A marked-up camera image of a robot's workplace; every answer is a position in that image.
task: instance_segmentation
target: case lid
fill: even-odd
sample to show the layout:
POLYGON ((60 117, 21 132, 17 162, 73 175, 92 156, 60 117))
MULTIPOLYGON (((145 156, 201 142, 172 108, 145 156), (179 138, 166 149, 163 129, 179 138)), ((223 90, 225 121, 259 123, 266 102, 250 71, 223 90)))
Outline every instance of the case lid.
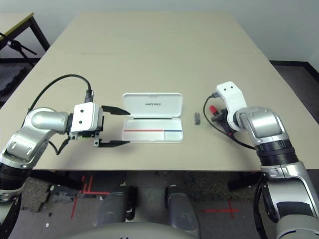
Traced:
POLYGON ((135 118, 179 117, 183 103, 181 93, 125 93, 125 110, 135 118))

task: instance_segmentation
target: wire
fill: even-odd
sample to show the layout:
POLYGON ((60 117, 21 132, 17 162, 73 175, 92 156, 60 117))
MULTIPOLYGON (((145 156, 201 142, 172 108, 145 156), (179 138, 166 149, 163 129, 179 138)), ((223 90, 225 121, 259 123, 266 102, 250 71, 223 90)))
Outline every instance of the wire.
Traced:
POLYGON ((228 136, 228 134, 226 134, 225 132, 223 132, 222 130, 220 130, 219 128, 217 128, 215 125, 213 125, 213 124, 209 121, 209 119, 207 118, 207 115, 206 115, 206 112, 205 112, 205 108, 206 108, 206 105, 207 105, 208 100, 211 99, 211 98, 214 98, 214 96, 212 96, 212 95, 209 96, 209 97, 206 99, 205 103, 204 103, 204 107, 203 107, 204 116, 205 116, 206 120, 208 121, 208 123, 209 123, 211 126, 213 126, 213 128, 215 128, 217 131, 221 132, 222 134, 228 136))
POLYGON ((55 154, 56 154, 56 155, 59 155, 59 154, 61 153, 62 149, 64 149, 64 147, 69 143, 70 139, 71 139, 70 137, 68 137, 67 139, 65 139, 65 140, 62 142, 62 144, 61 144, 59 150, 56 148, 56 146, 54 145, 54 143, 52 143, 51 141, 49 141, 49 144, 53 147, 53 149, 54 149, 54 151, 55 151, 55 154))
POLYGON ((38 100, 41 98, 41 96, 43 95, 43 93, 49 89, 54 83, 64 79, 64 78, 67 78, 67 77, 76 77, 76 78, 79 78, 79 79, 82 79, 87 85, 88 85, 88 91, 92 91, 91 89, 91 85, 90 83, 88 82, 87 79, 85 79, 83 76, 79 76, 79 75, 76 75, 76 74, 67 74, 67 75, 64 75, 64 76, 60 76, 58 78, 56 78, 55 80, 53 80, 51 83, 49 83, 46 87, 44 87, 44 89, 40 92, 40 94, 35 98, 35 100, 33 101, 32 105, 30 106, 30 108, 28 109, 28 113, 33 110, 35 104, 38 102, 38 100))
MULTIPOLYGON (((88 85, 88 89, 86 91, 86 100, 88 100, 88 101, 92 101, 93 100, 92 88, 91 88, 90 82, 87 79, 85 79, 83 76, 76 75, 76 74, 67 74, 67 75, 63 75, 63 76, 60 76, 60 77, 56 78, 55 80, 51 81, 46 87, 44 87, 44 89, 40 92, 40 94, 35 98, 35 100, 33 101, 32 105, 30 106, 30 108, 28 109, 28 112, 26 114, 28 114, 31 110, 33 110, 34 106, 39 101, 39 99, 44 94, 44 92, 46 92, 47 89, 49 89, 56 82, 58 82, 58 81, 60 81, 60 80, 62 80, 64 78, 67 78, 67 77, 76 77, 76 78, 79 78, 79 79, 83 80, 88 85)), ((65 139, 62 142, 62 144, 61 144, 59 149, 57 149, 57 147, 51 141, 49 141, 48 143, 53 147, 53 149, 55 151, 55 154, 59 155, 61 153, 62 149, 64 149, 64 147, 69 143, 69 141, 70 141, 70 137, 68 137, 67 139, 65 139)))
POLYGON ((266 181, 266 178, 262 174, 258 180, 255 195, 254 195, 254 200, 253 200, 255 226, 256 226, 256 230, 257 230, 261 239, 268 239, 266 232, 265 232, 264 225, 263 225, 263 221, 261 219, 261 215, 259 212, 259 201, 260 201, 261 193, 263 191, 263 183, 265 181, 266 181))
POLYGON ((253 150, 256 150, 255 147, 253 146, 250 146, 250 145, 247 145, 241 141, 239 141, 238 139, 235 138, 235 135, 230 135, 229 136, 233 141, 235 141, 236 143, 240 144, 241 146, 244 146, 246 148, 249 148, 249 149, 253 149, 253 150))
POLYGON ((203 113, 204 113, 204 116, 205 116, 206 120, 208 121, 208 123, 209 123, 211 126, 213 126, 214 129, 216 129, 216 130, 218 130, 219 132, 221 132, 222 134, 226 135, 227 137, 229 137, 232 141, 236 142, 237 144, 239 144, 239 145, 241 145, 241 146, 243 146, 243 147, 245 147, 245 148, 249 148, 249 149, 256 150, 255 147, 250 146, 250 145, 247 145, 247 144, 245 144, 245 143, 239 141, 238 139, 236 139, 235 136, 234 136, 234 134, 228 135, 227 133, 225 133, 224 131, 220 130, 220 129, 217 128, 215 125, 213 125, 212 122, 210 122, 210 120, 208 119, 208 117, 207 117, 207 115, 206 115, 205 108, 206 108, 206 105, 207 105, 208 100, 211 99, 211 98, 216 98, 216 95, 215 95, 215 94, 212 94, 211 96, 209 96, 209 97, 206 99, 206 101, 205 101, 205 103, 204 103, 204 106, 203 106, 203 113))

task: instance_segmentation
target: beige table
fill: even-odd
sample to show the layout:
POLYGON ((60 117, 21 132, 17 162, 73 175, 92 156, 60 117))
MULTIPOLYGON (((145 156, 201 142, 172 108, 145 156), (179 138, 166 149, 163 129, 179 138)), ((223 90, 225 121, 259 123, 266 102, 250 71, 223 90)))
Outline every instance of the beige table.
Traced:
MULTIPOLYGON (((50 47, 48 41, 43 35, 40 27, 36 23, 33 12, 20 13, 0 13, 0 32, 11 39, 16 38, 28 27, 31 28, 34 35, 42 45, 45 51, 50 47)), ((0 50, 4 48, 8 40, 0 36, 0 50)))
MULTIPOLYGON (((216 85, 235 82, 249 106, 278 112, 299 159, 319 168, 319 127, 297 96, 236 20, 208 12, 92 12, 76 17, 0 110, 0 147, 19 129, 27 108, 58 76, 86 77, 94 101, 122 107, 125 92, 181 92, 182 143, 127 144, 94 148, 92 139, 72 141, 60 156, 49 146, 36 169, 64 170, 258 170, 259 159, 213 129, 202 106, 216 85), (194 124, 200 112, 201 124, 194 124)), ((77 79, 55 84, 41 98, 71 113, 86 86, 77 79)), ((210 103, 222 107, 221 100, 210 103)), ((104 141, 120 139, 123 116, 105 114, 104 141)), ((52 138, 60 144, 66 136, 52 138)), ((238 138, 249 142, 247 133, 238 138)))

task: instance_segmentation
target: white wall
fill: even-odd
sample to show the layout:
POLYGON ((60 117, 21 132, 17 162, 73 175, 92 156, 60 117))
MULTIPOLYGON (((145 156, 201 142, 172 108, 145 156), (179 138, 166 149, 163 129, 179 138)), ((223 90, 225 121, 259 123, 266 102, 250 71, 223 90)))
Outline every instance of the white wall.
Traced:
MULTIPOLYGON (((0 0, 0 12, 34 12, 51 44, 78 12, 88 10, 227 11, 269 59, 311 61, 319 70, 319 0, 0 0)), ((18 40, 43 54, 31 31, 18 40)), ((1 57, 19 55, 4 49, 1 57)))

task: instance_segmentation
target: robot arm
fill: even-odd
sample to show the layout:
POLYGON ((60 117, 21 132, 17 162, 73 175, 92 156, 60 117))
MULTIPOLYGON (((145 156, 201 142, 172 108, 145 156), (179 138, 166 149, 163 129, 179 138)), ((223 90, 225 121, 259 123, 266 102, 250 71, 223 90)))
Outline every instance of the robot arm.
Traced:
POLYGON ((226 103, 230 127, 246 130, 256 148, 265 177, 264 203, 269 218, 278 222, 277 238, 317 238, 319 200, 280 117, 271 109, 247 107, 233 82, 218 85, 216 90, 226 103))
POLYGON ((63 142, 61 148, 55 149, 56 154, 61 152, 69 140, 76 140, 79 136, 93 137, 94 147, 116 147, 129 143, 129 141, 120 140, 101 142, 99 132, 103 131, 103 112, 109 112, 113 115, 129 115, 130 113, 117 107, 100 107, 90 102, 91 100, 93 100, 93 92, 89 90, 85 103, 76 105, 74 112, 70 115, 65 112, 56 112, 50 108, 31 110, 26 115, 21 129, 8 141, 0 155, 1 239, 10 235, 20 210, 24 183, 54 134, 68 134, 68 138, 63 142))

